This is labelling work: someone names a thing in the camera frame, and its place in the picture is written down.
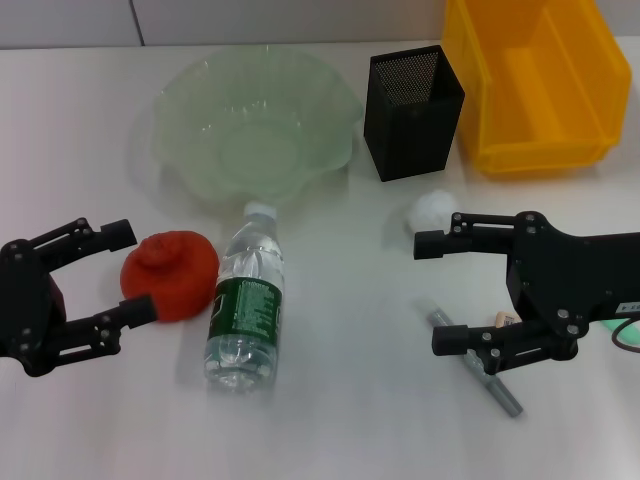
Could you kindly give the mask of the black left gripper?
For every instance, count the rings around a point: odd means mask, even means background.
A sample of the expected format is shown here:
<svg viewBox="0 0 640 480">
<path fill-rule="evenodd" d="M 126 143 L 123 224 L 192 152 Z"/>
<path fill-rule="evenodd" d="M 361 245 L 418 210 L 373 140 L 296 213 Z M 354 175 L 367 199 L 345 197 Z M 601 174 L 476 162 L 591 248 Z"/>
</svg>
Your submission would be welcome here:
<svg viewBox="0 0 640 480">
<path fill-rule="evenodd" d="M 18 361 L 27 375 L 39 377 L 57 367 L 118 354 L 123 328 L 157 320 L 151 297 L 124 300 L 113 309 L 62 324 L 64 298 L 50 272 L 136 244 L 126 219 L 94 230 L 81 217 L 34 239 L 13 240 L 2 247 L 1 355 Z"/>
</svg>

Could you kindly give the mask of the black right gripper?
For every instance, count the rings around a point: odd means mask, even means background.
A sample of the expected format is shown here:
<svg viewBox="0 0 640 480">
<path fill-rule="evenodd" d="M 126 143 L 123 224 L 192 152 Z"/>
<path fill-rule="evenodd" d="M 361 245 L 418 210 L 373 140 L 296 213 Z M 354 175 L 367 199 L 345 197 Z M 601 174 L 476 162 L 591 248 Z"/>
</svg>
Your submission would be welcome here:
<svg viewBox="0 0 640 480">
<path fill-rule="evenodd" d="M 455 212 L 448 233 L 414 235 L 415 260 L 460 253 L 506 255 L 507 286 L 524 321 L 502 328 L 435 327 L 436 356 L 473 351 L 486 374 L 569 361 L 592 322 L 639 319 L 639 234 L 574 236 L 539 212 Z"/>
</svg>

